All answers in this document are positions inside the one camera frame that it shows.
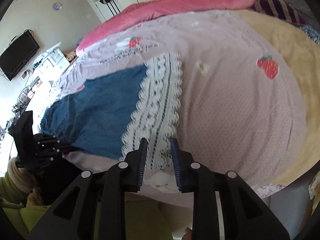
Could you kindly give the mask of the person's right hand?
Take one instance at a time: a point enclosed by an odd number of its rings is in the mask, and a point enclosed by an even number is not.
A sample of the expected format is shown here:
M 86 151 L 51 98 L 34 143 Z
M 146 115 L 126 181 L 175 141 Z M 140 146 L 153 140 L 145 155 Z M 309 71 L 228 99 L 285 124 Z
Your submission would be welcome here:
M 191 237 L 192 237 L 192 230 L 191 230 L 191 228 L 189 228 L 189 227 L 185 228 L 185 234 L 184 234 L 184 236 L 182 237 L 182 240 L 191 240 Z

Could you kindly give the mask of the green and cream sleeve forearm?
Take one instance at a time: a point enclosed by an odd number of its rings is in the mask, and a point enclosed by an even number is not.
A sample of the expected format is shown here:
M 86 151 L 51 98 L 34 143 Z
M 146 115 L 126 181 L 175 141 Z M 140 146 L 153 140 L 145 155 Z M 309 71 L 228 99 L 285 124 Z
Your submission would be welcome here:
M 26 239 L 49 208 L 43 204 L 34 176 L 18 168 L 15 158 L 10 159 L 1 177 L 1 210 L 19 235 Z

